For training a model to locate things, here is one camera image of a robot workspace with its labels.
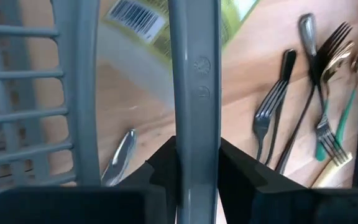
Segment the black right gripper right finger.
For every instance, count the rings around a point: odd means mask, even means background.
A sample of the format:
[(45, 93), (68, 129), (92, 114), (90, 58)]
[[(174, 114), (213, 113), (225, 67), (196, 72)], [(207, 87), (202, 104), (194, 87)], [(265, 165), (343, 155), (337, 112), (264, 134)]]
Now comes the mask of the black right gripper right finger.
[(358, 189), (304, 187), (225, 139), (218, 190), (228, 224), (358, 224)]

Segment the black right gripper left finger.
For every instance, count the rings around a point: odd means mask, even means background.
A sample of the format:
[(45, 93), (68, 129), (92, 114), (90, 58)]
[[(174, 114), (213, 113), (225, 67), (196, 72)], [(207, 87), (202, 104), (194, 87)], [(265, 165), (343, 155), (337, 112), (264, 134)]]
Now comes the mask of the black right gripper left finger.
[(0, 194), (0, 224), (175, 224), (176, 137), (114, 187), (21, 187)]

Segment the grey plastic cutlery basket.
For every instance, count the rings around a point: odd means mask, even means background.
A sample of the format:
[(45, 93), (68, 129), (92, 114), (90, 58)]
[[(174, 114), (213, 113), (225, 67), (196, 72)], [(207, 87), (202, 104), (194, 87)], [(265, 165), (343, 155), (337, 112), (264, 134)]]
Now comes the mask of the grey plastic cutlery basket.
[[(71, 171), (26, 184), (13, 172), (16, 186), (87, 187), (101, 185), (98, 172), (95, 112), (96, 25), (99, 0), (52, 0), (52, 29), (0, 25), (0, 35), (53, 40), (59, 65), (51, 71), (4, 71), (0, 60), (0, 124), (6, 151), (0, 165), (17, 163), (52, 152), (69, 150)], [(221, 50), (201, 78), (183, 65), (181, 51), (173, 68), (176, 152), (179, 191), (177, 224), (214, 224), (216, 219), (219, 148), (221, 145)], [(14, 79), (56, 78), (64, 93), (62, 105), (47, 110), (13, 111), (4, 82)]]

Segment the black utensil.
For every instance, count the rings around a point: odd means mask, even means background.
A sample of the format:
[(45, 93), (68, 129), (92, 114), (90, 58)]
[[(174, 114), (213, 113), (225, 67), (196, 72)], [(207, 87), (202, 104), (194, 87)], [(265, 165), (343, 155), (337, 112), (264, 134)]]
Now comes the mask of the black utensil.
[(297, 52), (294, 49), (288, 49), (288, 50), (284, 51), (284, 53), (283, 53), (282, 66), (281, 66), (281, 71), (280, 71), (280, 81), (284, 81), (284, 88), (283, 88), (281, 95), (279, 96), (278, 105), (275, 110), (275, 123), (274, 123), (274, 127), (273, 127), (273, 134), (272, 134), (272, 139), (271, 139), (271, 143), (270, 143), (270, 149), (268, 152), (267, 160), (265, 162), (266, 166), (268, 166), (270, 164), (270, 161), (273, 156), (275, 142), (276, 142), (277, 133), (278, 133), (279, 122), (280, 122), (280, 117), (281, 117), (281, 112), (282, 112), (282, 107), (283, 107), (283, 101), (285, 99), (285, 95), (288, 90), (288, 85), (289, 85), (291, 73), (292, 73), (292, 70), (293, 70), (293, 67), (295, 64), (296, 55), (297, 55)]

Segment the black fork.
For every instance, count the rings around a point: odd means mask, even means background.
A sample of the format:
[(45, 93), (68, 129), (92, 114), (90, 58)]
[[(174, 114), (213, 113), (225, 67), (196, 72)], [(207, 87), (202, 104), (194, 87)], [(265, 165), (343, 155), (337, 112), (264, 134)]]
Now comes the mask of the black fork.
[(293, 144), (298, 135), (299, 128), (303, 122), (306, 112), (308, 111), (316, 87), (318, 87), (321, 106), (323, 106), (323, 94), (320, 92), (321, 87), (318, 81), (318, 78), (321, 77), (321, 74), (323, 72), (323, 65), (327, 64), (329, 54), (334, 53), (337, 50), (339, 45), (342, 43), (342, 41), (346, 38), (346, 36), (350, 33), (352, 29), (352, 27), (347, 22), (343, 22), (329, 36), (329, 38), (324, 42), (320, 49), (317, 50), (315, 21), (307, 22), (306, 18), (302, 17), (298, 23), (298, 28), (300, 31), (300, 38), (305, 50), (306, 58), (309, 63), (308, 76), (311, 82), (311, 91), (306, 101), (305, 107), (303, 108), (303, 111), (301, 113), (301, 116), (295, 126), (295, 129), (289, 140), (287, 141), (282, 155), (275, 168), (275, 171), (281, 175), (283, 175), (285, 172), (285, 168), (290, 158)]

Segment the spray bottle green label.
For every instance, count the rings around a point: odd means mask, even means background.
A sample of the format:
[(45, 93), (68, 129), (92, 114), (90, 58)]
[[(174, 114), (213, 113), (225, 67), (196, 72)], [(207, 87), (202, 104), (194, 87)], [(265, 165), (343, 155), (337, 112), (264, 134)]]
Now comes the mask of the spray bottle green label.
[(98, 27), (98, 57), (174, 107), (173, 68), (183, 65), (201, 78), (204, 66), (238, 32), (259, 0), (115, 0)]

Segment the cream-handled table knife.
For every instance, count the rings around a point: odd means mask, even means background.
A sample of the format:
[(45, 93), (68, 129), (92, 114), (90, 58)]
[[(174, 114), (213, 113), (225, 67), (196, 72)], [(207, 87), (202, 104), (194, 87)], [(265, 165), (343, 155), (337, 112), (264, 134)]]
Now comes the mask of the cream-handled table knife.
[(344, 162), (340, 162), (338, 164), (335, 163), (334, 159), (331, 159), (325, 168), (322, 170), (318, 178), (314, 181), (311, 188), (324, 188), (328, 187), (329, 181), (350, 161), (353, 159), (353, 155), (351, 152), (347, 153), (347, 157)]
[(101, 185), (112, 187), (120, 183), (129, 161), (136, 149), (137, 134), (134, 128), (128, 130), (109, 160), (101, 176)]

